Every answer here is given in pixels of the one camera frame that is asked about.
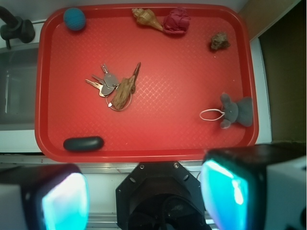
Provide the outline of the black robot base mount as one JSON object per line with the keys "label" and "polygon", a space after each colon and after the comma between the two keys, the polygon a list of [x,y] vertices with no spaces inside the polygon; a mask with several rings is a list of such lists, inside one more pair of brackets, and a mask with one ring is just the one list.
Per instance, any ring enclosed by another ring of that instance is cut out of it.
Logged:
{"label": "black robot base mount", "polygon": [[178,162],[141,162],[116,188],[122,230],[208,230],[201,184]]}

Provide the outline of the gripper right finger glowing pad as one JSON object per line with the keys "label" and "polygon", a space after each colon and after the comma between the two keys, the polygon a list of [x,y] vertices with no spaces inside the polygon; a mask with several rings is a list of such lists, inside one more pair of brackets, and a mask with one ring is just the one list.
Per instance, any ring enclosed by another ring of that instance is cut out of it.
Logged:
{"label": "gripper right finger glowing pad", "polygon": [[220,230],[307,227],[304,144],[211,149],[200,182],[205,208]]}

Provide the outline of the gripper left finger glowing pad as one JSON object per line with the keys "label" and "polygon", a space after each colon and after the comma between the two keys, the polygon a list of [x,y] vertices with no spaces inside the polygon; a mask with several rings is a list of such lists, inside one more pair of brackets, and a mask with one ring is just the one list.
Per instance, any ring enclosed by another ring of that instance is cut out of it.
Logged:
{"label": "gripper left finger glowing pad", "polygon": [[2,230],[84,230],[90,197],[75,164],[2,167]]}

